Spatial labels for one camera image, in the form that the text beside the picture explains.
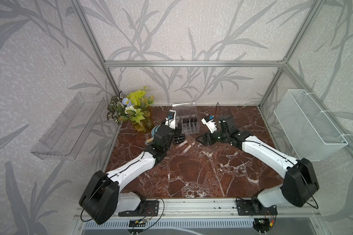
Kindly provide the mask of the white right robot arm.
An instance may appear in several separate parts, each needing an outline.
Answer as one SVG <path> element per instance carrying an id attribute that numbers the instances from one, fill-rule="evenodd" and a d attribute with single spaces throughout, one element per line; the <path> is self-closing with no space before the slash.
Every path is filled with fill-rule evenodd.
<path id="1" fill-rule="evenodd" d="M 213 116 L 206 116 L 202 124 L 208 132 L 196 140 L 204 146 L 216 143 L 230 144 L 243 152 L 253 155 L 273 169 L 283 179 L 281 185 L 260 191 L 252 198 L 254 209 L 269 208 L 278 204 L 290 203 L 302 207 L 313 199 L 319 190 L 319 183 L 311 161 L 288 156 L 246 130 L 235 126 L 232 116 L 223 116 L 218 122 Z"/>

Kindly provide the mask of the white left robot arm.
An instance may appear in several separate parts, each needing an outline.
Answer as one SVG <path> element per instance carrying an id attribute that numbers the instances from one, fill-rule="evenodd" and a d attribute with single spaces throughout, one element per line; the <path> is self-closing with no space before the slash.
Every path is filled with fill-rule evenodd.
<path id="1" fill-rule="evenodd" d="M 94 173 L 79 200 L 79 205 L 99 225 L 109 220 L 116 212 L 137 209 L 141 202 L 139 196 L 121 191 L 139 175 L 163 161 L 174 135 L 179 134 L 180 127 L 160 125 L 152 143 L 135 159 L 108 173 L 101 170 Z"/>

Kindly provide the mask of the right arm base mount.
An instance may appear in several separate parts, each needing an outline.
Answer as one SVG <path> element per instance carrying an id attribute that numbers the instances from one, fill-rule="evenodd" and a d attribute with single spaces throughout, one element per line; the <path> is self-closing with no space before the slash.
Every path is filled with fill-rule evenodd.
<path id="1" fill-rule="evenodd" d="M 240 216 L 276 216 L 277 207 L 264 207 L 257 200 L 236 198 L 235 200 L 238 215 Z"/>

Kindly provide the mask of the clear acrylic lipstick organizer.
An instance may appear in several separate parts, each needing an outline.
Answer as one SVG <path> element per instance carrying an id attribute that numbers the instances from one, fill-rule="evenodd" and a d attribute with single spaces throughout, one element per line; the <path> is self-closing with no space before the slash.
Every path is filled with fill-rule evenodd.
<path id="1" fill-rule="evenodd" d="M 199 121 L 197 123 L 182 123 L 183 118 L 197 118 L 198 120 L 196 102 L 173 104 L 172 109 L 176 111 L 176 123 L 178 128 L 182 129 L 182 134 L 190 135 L 200 132 Z"/>

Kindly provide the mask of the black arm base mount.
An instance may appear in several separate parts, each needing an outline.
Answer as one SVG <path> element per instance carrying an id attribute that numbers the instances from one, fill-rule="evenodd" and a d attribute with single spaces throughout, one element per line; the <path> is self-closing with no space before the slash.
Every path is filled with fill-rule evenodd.
<path id="1" fill-rule="evenodd" d="M 133 211 L 118 213 L 119 217 L 152 217 L 157 216 L 159 210 L 158 200 L 142 200 L 139 206 Z"/>

